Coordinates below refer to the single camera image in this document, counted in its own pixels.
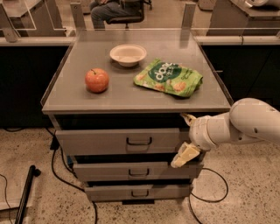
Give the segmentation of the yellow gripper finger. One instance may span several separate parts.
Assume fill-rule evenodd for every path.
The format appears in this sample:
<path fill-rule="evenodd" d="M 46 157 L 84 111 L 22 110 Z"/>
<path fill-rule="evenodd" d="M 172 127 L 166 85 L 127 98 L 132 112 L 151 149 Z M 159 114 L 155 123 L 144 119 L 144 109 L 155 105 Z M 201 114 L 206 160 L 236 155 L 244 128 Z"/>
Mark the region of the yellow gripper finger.
<path fill-rule="evenodd" d="M 185 123 L 188 126 L 191 126 L 193 124 L 193 122 L 196 120 L 196 117 L 191 114 L 181 113 L 180 116 L 185 120 Z"/>
<path fill-rule="evenodd" d="M 200 154 L 200 149 L 192 143 L 182 143 L 178 149 L 178 153 L 171 161 L 171 167 L 179 168 L 187 162 L 196 158 Z"/>

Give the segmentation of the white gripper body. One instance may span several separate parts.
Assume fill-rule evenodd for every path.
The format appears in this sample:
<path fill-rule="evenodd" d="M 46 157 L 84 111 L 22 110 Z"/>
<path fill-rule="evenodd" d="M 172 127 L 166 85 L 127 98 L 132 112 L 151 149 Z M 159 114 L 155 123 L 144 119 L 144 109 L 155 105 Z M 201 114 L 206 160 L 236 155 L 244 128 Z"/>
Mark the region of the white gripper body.
<path fill-rule="evenodd" d="M 210 151 L 220 144 L 230 142 L 229 113 L 205 115 L 189 119 L 189 138 L 196 147 Z"/>

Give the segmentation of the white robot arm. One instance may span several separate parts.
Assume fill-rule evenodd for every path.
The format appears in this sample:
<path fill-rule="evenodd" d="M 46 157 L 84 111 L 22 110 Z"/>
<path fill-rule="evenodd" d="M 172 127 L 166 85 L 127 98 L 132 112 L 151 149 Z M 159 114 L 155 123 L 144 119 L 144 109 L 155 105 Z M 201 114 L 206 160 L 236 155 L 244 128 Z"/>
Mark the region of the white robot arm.
<path fill-rule="evenodd" d="M 171 161 L 179 168 L 221 144 L 250 144 L 268 141 L 280 144 L 280 112 L 254 98 L 236 101 L 230 110 L 218 115 L 195 117 L 182 113 L 189 126 L 190 143 L 183 142 Z"/>

